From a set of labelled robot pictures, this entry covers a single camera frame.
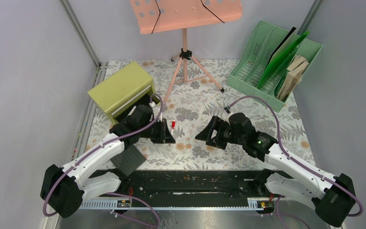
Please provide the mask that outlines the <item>green puzzle book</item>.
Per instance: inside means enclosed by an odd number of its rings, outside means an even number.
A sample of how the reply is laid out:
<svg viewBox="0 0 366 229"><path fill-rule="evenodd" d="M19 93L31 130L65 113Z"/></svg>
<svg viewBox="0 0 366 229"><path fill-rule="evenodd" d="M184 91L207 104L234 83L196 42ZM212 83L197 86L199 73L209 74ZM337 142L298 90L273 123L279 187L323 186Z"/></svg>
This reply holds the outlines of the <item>green puzzle book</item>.
<svg viewBox="0 0 366 229"><path fill-rule="evenodd" d="M288 71L285 72L285 74L283 74L283 76L281 77L278 85L276 86L275 90L274 90L274 96L277 97L278 96L278 93L280 92L284 82L285 82L285 79L286 79L286 76L288 74Z"/></svg>

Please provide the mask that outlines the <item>red marker pen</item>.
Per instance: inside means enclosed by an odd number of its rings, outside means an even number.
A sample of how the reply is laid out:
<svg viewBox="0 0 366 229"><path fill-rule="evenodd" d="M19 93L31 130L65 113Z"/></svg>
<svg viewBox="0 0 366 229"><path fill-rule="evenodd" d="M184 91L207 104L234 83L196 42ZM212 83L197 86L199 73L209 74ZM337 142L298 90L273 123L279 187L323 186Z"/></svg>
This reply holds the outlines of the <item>red marker pen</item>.
<svg viewBox="0 0 366 229"><path fill-rule="evenodd" d="M175 130L175 126L176 126L176 121L172 120L172 122L171 122L171 131L170 131L171 135L173 135L173 132Z"/></svg>

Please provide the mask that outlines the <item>yellow-green drawer cabinet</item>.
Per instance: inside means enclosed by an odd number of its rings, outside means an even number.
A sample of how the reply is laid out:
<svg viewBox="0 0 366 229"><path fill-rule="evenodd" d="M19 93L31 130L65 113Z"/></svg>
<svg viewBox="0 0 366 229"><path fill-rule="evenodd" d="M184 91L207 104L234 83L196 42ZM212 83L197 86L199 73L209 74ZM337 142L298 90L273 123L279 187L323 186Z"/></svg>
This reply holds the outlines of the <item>yellow-green drawer cabinet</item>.
<svg viewBox="0 0 366 229"><path fill-rule="evenodd" d="M88 91L114 125L123 113L129 113L131 106L154 93L153 78L137 62L129 63Z"/></svg>

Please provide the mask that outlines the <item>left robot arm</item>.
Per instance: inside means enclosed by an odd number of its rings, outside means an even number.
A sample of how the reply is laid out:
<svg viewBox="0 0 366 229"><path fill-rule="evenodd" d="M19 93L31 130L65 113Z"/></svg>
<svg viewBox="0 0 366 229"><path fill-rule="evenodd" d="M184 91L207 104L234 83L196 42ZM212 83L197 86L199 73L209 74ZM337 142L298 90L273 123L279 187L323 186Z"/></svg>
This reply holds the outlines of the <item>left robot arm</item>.
<svg viewBox="0 0 366 229"><path fill-rule="evenodd" d="M154 144L175 143L167 120L162 118L160 106L155 106L154 103L135 106L93 148L61 167L55 164L49 166L40 193L44 200L43 214L47 217L59 214L67 218L86 200L110 192L117 196L125 195L129 184L115 173L106 172L94 178L91 175L140 138L148 138Z"/></svg>

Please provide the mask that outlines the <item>green transparent folder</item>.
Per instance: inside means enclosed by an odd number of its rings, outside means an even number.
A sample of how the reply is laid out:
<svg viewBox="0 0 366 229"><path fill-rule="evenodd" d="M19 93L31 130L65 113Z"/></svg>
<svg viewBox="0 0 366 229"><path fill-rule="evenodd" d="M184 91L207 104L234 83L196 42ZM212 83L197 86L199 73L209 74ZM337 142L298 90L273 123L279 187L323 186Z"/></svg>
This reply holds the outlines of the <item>green transparent folder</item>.
<svg viewBox="0 0 366 229"><path fill-rule="evenodd" d="M298 37L293 43L291 43L284 51L279 53L270 63L266 66L266 69L256 86L257 89L261 90L267 81L273 76L274 72L278 67L289 57L290 54L295 54L296 49L299 47L301 42L307 37L310 31L305 31L300 37Z"/></svg>

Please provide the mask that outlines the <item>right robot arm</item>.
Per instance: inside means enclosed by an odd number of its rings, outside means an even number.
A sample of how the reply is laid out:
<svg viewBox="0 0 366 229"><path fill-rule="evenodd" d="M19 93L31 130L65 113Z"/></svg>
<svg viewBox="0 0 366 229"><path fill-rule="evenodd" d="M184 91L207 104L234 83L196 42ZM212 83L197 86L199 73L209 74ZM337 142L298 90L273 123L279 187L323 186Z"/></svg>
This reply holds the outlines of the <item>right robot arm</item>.
<svg viewBox="0 0 366 229"><path fill-rule="evenodd" d="M273 193L300 202L333 227L342 226L356 203L348 175L335 176L281 148L277 139L257 131L243 113L231 114L226 120L213 116L195 138L220 149L226 149L227 144L240 145L249 156L284 171L290 178L264 169L254 184L256 194L265 197Z"/></svg>

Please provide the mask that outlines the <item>purple puzzle book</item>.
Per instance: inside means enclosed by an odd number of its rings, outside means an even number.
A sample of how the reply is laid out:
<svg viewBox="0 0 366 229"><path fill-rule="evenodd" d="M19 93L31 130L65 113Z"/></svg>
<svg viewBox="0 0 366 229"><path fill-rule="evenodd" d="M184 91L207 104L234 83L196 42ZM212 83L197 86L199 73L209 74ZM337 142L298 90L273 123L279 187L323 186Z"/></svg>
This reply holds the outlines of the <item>purple puzzle book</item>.
<svg viewBox="0 0 366 229"><path fill-rule="evenodd" d="M303 74L309 66L309 61L301 56L296 55L293 62L287 67L285 82L276 97L278 100L284 102L294 88L302 81Z"/></svg>

